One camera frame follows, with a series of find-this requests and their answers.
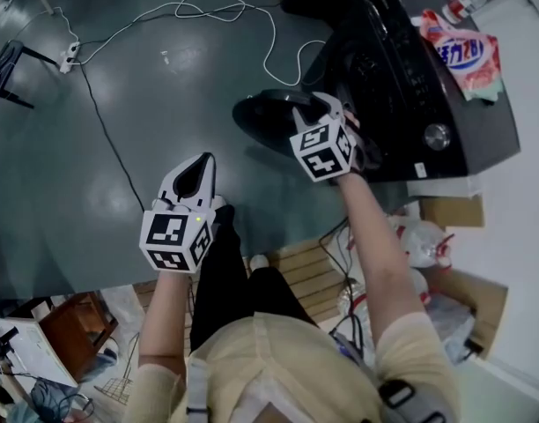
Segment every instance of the concrete floor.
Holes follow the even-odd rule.
[[[63,7],[82,41],[91,41],[178,0],[49,1]],[[199,4],[217,8],[228,2]],[[2,12],[0,1],[0,48],[42,10],[39,0],[15,0]],[[279,8],[271,12],[277,44],[268,66],[292,81],[299,46],[326,40],[329,28]],[[60,61],[72,37],[59,15],[43,15],[19,40]],[[217,193],[237,208],[245,256],[312,239],[343,216],[335,189],[313,185],[293,160],[257,144],[233,122],[236,101],[282,87],[262,68],[270,41],[270,21],[259,11],[246,12],[233,24],[159,19],[121,34],[86,66],[144,206],[169,170],[192,155],[213,152]],[[97,46],[84,47],[81,57]],[[306,49],[306,66],[318,48]],[[64,76],[25,56],[8,88],[36,108],[0,100],[0,298],[153,279],[137,246],[142,214],[103,136],[79,68]],[[400,187],[378,192],[387,208],[400,202]]]

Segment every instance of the hand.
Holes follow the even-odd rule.
[[[360,123],[351,111],[344,110],[343,113],[346,116],[346,131],[348,132],[348,135],[352,135],[356,140],[354,156],[351,161],[351,172],[361,174],[365,168],[365,145],[364,140],[359,135]]]

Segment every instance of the beige shirt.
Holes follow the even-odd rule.
[[[261,372],[273,376],[295,405],[315,422],[380,422],[382,402],[367,376],[311,324],[280,315],[255,314],[217,331],[192,357],[209,368],[212,423],[228,423],[242,392]],[[376,349],[380,381],[427,384],[443,394],[459,420],[459,395],[452,369],[432,322],[424,313],[389,326]],[[186,386],[170,370],[138,369],[124,423],[187,421]]]

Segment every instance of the extension cord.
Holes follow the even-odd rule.
[[[76,57],[78,56],[79,51],[79,41],[72,42],[70,46],[68,47],[68,50],[63,52],[63,61],[60,66],[60,72],[62,74],[67,74],[71,71],[72,66],[74,65],[74,61],[76,60]]]

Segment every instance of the black appliance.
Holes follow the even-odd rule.
[[[476,174],[520,151],[506,92],[495,103],[465,101],[410,23],[446,1],[345,0],[349,10],[303,77],[304,91],[335,95],[358,115],[381,152],[366,173],[372,182]]]

